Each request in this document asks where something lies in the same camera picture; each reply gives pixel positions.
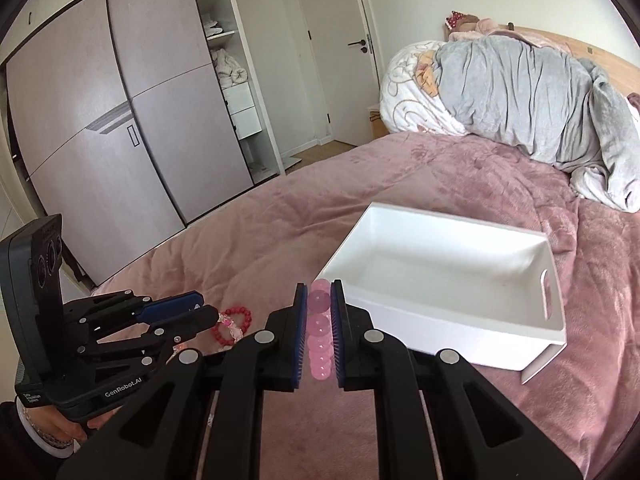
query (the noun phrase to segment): wooden floor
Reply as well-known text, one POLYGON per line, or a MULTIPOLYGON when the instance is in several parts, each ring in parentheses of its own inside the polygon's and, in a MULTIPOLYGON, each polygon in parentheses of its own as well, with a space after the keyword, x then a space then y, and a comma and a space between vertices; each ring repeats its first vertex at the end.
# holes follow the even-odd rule
POLYGON ((304 152, 300 152, 294 155, 296 158, 301 158, 302 160, 296 165, 291 166, 287 170, 287 174, 299 170, 300 168, 304 168, 305 166, 310 166, 314 162, 319 162, 320 160, 325 160, 331 158, 332 156, 348 152, 353 148, 355 148, 355 146, 340 142, 339 140, 332 140, 331 142, 323 144, 322 146, 318 144, 317 146, 309 148, 304 152))

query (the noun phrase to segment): door handle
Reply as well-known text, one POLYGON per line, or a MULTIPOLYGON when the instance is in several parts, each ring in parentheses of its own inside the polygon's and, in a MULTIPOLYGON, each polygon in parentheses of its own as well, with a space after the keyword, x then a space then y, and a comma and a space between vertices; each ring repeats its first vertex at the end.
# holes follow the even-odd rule
POLYGON ((127 131, 129 132, 129 137, 131 142, 133 142, 133 147, 137 147, 140 145, 140 140, 138 139, 138 134, 136 133, 136 129, 131 125, 127 126, 127 131))

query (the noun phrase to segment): camera lens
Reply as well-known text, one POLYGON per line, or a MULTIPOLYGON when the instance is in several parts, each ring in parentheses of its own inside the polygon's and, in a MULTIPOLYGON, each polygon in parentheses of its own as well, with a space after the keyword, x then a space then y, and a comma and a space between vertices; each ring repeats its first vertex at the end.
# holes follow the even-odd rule
POLYGON ((53 247, 53 242, 50 242, 47 248, 47 263, 49 265, 49 272, 53 274, 56 268, 56 250, 53 247))
POLYGON ((47 265, 44 263, 42 256, 38 259, 38 268, 36 270, 38 273, 38 285, 42 288, 47 280, 47 265))

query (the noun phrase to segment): sliding wardrobe door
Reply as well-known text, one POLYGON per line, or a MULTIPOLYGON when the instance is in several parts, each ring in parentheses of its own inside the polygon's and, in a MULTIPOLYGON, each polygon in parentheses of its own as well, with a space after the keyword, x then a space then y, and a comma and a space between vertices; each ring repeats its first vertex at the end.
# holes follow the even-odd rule
POLYGON ((106 0, 83 0, 38 33, 11 60, 8 86, 36 193, 62 213, 63 240, 94 282, 184 228, 134 122, 106 0))
POLYGON ((213 66, 140 94, 133 108, 187 222, 253 186, 213 66))
POLYGON ((47 213, 62 213, 63 239, 95 283, 184 228, 130 109, 119 113, 78 133, 31 177, 47 213))
POLYGON ((126 102, 106 0, 83 0, 25 44, 6 67, 9 104, 29 174, 126 102))
POLYGON ((195 0, 109 0, 130 97, 211 63, 195 0))
POLYGON ((195 0, 108 0, 134 115, 186 222, 251 188, 195 0))

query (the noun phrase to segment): blue gripper pad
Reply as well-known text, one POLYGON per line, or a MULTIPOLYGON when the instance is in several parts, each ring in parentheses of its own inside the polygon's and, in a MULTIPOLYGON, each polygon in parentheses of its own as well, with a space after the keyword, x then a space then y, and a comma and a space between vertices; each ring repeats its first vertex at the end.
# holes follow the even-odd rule
POLYGON ((151 325, 158 321, 190 312, 196 307, 196 305, 204 306, 204 298, 200 293, 192 290, 191 292, 187 292, 181 296, 165 298, 164 300, 158 300, 150 303, 149 306, 136 317, 136 320, 139 323, 147 323, 151 325))

